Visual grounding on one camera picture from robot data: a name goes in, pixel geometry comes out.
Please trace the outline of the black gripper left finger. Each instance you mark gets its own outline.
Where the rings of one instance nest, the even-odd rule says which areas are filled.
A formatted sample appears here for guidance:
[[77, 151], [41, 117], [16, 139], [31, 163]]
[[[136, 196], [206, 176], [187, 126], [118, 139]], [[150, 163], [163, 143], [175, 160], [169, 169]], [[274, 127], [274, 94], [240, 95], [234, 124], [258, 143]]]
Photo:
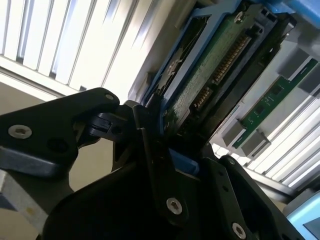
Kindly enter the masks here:
[[158, 129], [157, 106], [120, 104], [94, 88], [0, 117], [0, 168], [37, 178], [62, 179], [79, 149], [100, 139], [113, 142], [112, 170], [135, 163], [146, 179], [152, 204], [170, 223], [187, 221], [169, 148]]

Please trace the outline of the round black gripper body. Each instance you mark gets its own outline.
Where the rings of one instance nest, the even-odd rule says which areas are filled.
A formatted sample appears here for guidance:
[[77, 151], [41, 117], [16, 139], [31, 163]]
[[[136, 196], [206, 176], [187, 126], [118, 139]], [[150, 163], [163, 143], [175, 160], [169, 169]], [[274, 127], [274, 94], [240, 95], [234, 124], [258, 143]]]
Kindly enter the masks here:
[[188, 220], [175, 226], [156, 211], [150, 184], [129, 164], [61, 201], [46, 220], [46, 240], [230, 240], [231, 228], [214, 201], [214, 193], [187, 174], [177, 172]]

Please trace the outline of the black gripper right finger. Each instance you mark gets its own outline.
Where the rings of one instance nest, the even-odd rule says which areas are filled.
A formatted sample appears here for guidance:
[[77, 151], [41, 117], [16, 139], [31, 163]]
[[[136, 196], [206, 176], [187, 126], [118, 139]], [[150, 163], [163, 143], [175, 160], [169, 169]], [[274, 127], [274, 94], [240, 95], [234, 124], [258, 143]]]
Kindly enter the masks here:
[[212, 146], [206, 145], [199, 169], [202, 183], [212, 184], [226, 239], [300, 239], [294, 226], [234, 158], [217, 158]]

